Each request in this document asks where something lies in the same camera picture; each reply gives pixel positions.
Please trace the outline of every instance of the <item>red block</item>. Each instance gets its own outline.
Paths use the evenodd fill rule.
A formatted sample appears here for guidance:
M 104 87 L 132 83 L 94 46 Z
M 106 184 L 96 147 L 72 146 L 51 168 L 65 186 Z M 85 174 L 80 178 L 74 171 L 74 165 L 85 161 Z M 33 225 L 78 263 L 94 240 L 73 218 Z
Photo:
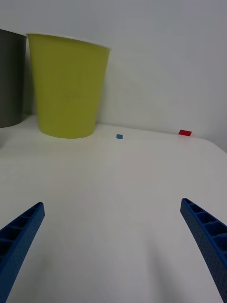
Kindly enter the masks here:
M 183 136 L 191 136 L 192 132 L 184 131 L 183 129 L 180 130 L 179 134 L 182 134 Z

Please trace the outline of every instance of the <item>plastic bin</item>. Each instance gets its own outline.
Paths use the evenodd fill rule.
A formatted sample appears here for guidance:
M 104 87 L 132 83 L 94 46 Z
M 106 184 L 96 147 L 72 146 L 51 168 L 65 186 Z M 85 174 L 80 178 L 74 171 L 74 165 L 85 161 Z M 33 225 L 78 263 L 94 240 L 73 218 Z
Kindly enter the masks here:
M 41 132 L 60 138 L 89 136 L 110 49 L 74 38 L 27 36 Z
M 0 29 L 0 127 L 22 121 L 26 36 Z

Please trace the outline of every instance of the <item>yellow-green bucket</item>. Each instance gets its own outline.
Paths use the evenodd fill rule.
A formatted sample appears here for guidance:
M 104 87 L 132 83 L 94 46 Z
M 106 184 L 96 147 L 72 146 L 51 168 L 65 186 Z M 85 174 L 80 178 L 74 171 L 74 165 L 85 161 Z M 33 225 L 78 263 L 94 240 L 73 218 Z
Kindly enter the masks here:
M 110 49 L 73 38 L 27 34 L 41 132 L 93 133 Z

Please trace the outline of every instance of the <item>white table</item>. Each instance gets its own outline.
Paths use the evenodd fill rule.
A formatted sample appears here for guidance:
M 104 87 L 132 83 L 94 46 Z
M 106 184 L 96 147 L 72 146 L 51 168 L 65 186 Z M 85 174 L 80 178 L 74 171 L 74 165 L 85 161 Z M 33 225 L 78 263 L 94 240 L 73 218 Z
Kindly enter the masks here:
M 107 125 L 58 139 L 36 117 L 0 129 L 0 228 L 46 212 L 8 303 L 222 302 L 180 203 L 227 223 L 226 195 L 227 154 L 203 139 Z

